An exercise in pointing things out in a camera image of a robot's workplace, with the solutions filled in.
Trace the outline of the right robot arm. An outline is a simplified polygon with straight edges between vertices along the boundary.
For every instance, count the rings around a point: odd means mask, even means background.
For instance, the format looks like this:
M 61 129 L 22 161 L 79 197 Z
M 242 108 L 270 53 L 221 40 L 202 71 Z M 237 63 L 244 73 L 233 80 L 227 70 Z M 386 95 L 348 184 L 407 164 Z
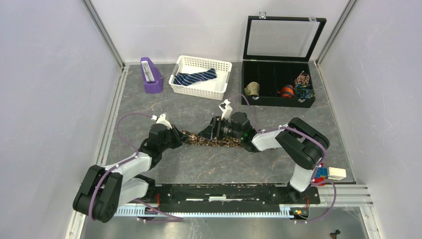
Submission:
M 246 113 L 236 112 L 230 119 L 214 117 L 199 136 L 206 139 L 236 138 L 249 152 L 282 148 L 295 162 L 289 180 L 288 198 L 293 203 L 302 202 L 315 176 L 315 168 L 325 159 L 330 146 L 328 138 L 300 118 L 274 130 L 257 131 Z

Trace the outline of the brown floral tie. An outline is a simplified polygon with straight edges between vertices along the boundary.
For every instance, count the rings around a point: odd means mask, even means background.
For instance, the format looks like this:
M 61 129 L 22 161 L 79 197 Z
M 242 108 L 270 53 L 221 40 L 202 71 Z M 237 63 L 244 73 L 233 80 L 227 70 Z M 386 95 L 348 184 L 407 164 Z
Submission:
M 198 134 L 188 132 L 186 130 L 182 133 L 187 136 L 187 144 L 196 145 L 196 146 L 212 146 L 212 147 L 234 147 L 240 148 L 240 140 L 232 137 L 224 137 L 223 139 L 206 139 L 199 136 Z

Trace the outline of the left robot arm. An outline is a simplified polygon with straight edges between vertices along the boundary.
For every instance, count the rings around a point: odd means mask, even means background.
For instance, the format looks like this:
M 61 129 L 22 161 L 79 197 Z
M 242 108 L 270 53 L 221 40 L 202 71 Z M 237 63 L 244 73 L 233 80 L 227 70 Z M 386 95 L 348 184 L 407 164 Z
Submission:
M 165 150 L 178 148 L 187 139 L 174 125 L 153 124 L 149 136 L 131 156 L 87 170 L 73 200 L 73 210 L 106 223 L 126 203 L 137 199 L 152 202 L 156 198 L 155 180 L 142 173 L 154 168 Z

